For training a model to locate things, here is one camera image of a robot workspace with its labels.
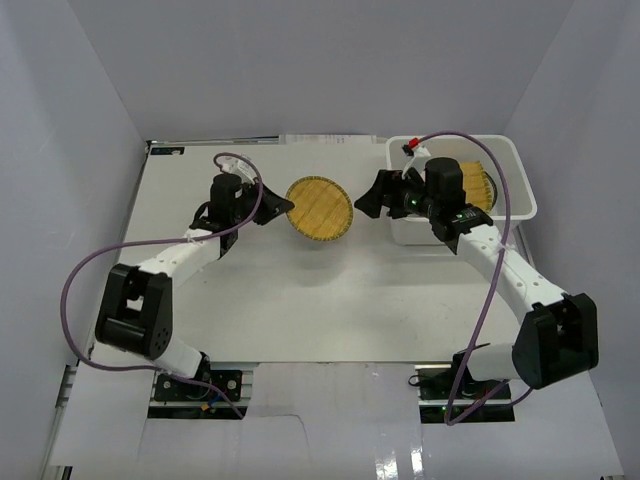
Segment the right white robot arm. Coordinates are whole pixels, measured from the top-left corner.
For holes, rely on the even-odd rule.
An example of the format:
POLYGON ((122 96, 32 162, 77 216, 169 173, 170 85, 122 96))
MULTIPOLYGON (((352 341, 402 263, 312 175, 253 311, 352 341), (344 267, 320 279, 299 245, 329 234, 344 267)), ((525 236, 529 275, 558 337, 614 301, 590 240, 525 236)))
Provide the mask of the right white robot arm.
POLYGON ((492 218, 467 202, 456 160, 430 159, 423 174, 381 170, 354 206, 370 218, 427 219, 436 238, 490 281, 519 321, 514 342, 481 347, 458 363, 451 384, 459 396, 477 397, 488 380, 521 380, 539 390, 598 365, 594 301, 567 293, 502 244, 492 218))

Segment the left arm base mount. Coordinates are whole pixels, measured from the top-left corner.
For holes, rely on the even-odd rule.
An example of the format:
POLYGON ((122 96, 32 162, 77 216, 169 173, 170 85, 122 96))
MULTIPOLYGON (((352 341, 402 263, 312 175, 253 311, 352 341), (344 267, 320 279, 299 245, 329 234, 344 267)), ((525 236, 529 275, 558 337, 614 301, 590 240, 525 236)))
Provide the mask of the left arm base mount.
POLYGON ((217 390, 179 382, 166 374, 155 378, 147 417, 168 420, 240 420, 231 405, 246 414, 250 397, 250 384, 242 370, 209 370, 201 382, 214 385, 217 390))

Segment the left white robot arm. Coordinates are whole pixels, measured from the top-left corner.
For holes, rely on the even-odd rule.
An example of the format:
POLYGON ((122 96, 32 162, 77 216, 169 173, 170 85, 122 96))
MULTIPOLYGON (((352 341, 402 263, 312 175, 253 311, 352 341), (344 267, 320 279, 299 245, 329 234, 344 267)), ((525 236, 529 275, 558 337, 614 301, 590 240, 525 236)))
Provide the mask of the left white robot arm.
POLYGON ((206 265, 220 260, 238 239, 239 227, 265 225, 294 209, 294 203, 239 174, 214 177, 182 243, 137 265, 109 272, 95 327, 96 340, 177 375, 177 387, 199 399, 211 387, 202 364, 206 355, 173 334, 173 296, 206 265))

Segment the round woven bamboo tray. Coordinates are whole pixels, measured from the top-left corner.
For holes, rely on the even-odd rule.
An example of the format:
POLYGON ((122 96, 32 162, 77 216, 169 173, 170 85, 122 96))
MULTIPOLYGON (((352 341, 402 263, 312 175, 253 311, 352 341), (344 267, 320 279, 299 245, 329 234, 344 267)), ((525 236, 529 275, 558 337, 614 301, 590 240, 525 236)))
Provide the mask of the round woven bamboo tray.
POLYGON ((288 189, 286 199, 294 204, 286 216, 292 227, 308 239, 338 240, 353 222, 353 205, 347 192, 335 181, 306 176, 288 189))

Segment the fan-shaped woven bamboo tray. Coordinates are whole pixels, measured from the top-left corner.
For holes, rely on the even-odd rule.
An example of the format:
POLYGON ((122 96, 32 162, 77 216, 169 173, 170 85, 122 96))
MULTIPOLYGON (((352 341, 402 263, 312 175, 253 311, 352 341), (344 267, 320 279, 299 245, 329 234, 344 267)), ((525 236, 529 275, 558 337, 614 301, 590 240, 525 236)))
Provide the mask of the fan-shaped woven bamboo tray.
POLYGON ((491 190, 484 177, 484 168, 480 162, 462 162, 459 164, 463 174, 463 189, 466 201, 489 213, 491 190))

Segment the white plate orange sunburst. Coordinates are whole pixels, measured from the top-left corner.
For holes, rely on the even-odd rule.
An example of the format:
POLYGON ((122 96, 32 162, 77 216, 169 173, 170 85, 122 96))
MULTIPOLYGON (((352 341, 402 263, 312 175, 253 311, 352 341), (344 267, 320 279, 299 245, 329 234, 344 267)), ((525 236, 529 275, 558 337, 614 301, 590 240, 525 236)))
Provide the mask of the white plate orange sunburst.
POLYGON ((486 181, 488 182, 489 186, 490 186, 490 190, 491 190, 491 204, 490 204, 490 208, 489 211, 493 210, 493 208, 495 207, 497 200, 499 198, 499 191, 498 191, 498 187, 497 184, 495 182, 495 180, 493 179, 493 177, 488 173, 488 172, 484 172, 484 177, 486 179, 486 181))

